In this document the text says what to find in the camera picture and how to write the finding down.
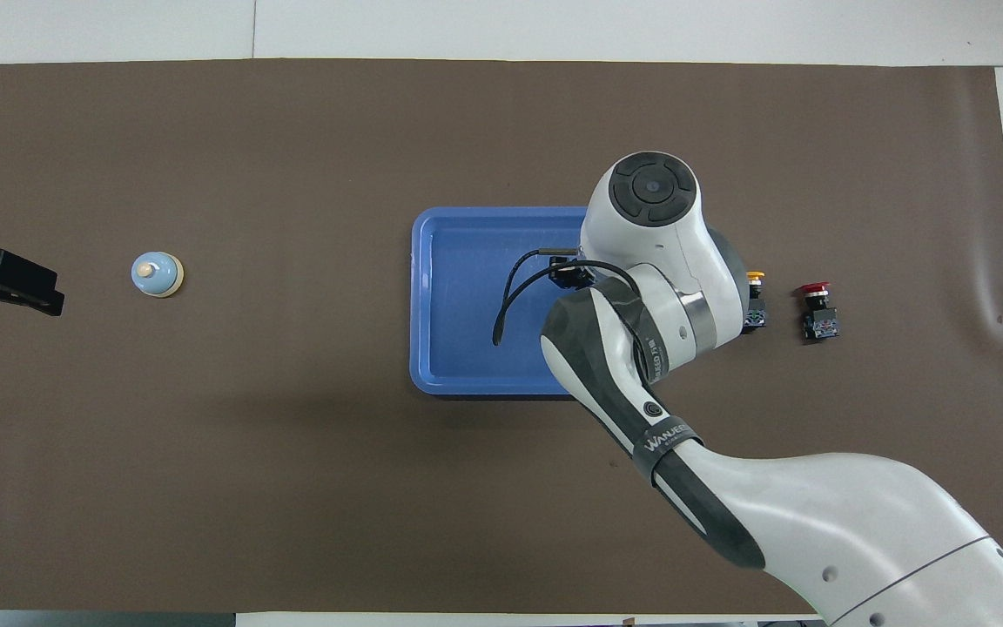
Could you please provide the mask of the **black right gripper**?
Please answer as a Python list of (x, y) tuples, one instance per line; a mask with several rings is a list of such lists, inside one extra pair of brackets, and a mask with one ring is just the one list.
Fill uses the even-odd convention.
[(581, 290), (596, 283), (596, 276), (585, 266), (575, 266), (578, 260), (568, 255), (550, 255), (547, 278), (557, 288)]

